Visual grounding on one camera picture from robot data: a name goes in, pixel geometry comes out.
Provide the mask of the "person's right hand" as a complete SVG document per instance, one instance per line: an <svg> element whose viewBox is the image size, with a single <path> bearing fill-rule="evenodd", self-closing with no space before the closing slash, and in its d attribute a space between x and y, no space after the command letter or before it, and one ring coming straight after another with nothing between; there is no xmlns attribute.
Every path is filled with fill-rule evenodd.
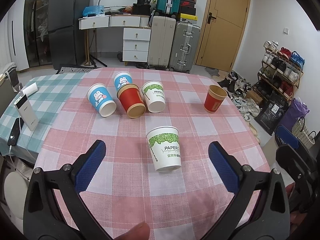
<svg viewBox="0 0 320 240"><path fill-rule="evenodd" d="M319 224L319 189L311 188L311 191L310 194L302 190L296 183L286 187L292 232L300 226L312 227L312 224Z"/></svg>

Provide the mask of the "person's left hand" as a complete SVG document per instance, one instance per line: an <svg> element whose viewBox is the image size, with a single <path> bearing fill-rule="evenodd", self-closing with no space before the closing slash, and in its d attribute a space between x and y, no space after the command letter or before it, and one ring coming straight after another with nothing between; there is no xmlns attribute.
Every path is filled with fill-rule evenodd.
<svg viewBox="0 0 320 240"><path fill-rule="evenodd" d="M128 232L118 236L114 240L149 240L150 227L146 222L141 222Z"/></svg>

